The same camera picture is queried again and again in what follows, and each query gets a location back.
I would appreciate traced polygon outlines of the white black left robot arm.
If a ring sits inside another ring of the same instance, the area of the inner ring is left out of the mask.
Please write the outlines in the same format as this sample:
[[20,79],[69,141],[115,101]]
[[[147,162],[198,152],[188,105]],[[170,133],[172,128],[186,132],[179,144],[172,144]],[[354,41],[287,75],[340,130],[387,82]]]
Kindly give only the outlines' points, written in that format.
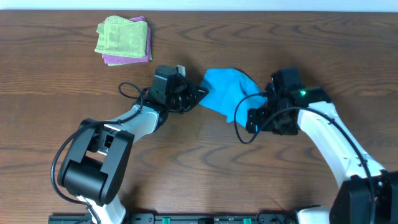
[[170,113],[184,114],[208,94],[184,75],[156,75],[152,86],[137,91],[124,114],[105,121],[83,120],[62,143],[50,168],[50,181],[63,200],[84,205],[92,223],[126,223],[119,199],[133,145],[156,132]]

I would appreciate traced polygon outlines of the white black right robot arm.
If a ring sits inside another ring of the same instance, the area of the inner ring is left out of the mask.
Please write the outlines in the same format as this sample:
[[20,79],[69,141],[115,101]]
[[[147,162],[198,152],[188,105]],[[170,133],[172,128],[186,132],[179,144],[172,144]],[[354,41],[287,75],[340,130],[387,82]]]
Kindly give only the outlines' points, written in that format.
[[338,193],[331,208],[303,208],[297,223],[397,223],[397,172],[373,159],[350,133],[320,87],[268,84],[267,105],[248,111],[253,136],[304,132],[331,169]]

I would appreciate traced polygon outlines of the blue microfiber cloth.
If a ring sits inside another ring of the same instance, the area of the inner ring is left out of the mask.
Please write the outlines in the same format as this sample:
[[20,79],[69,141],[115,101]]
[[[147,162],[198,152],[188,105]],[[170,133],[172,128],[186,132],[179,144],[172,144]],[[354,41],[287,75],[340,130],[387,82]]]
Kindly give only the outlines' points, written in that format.
[[200,104],[226,116],[226,121],[236,121],[245,126],[248,110],[263,106],[267,98],[260,96],[258,85],[246,74],[234,68],[211,68],[200,84],[209,93]]

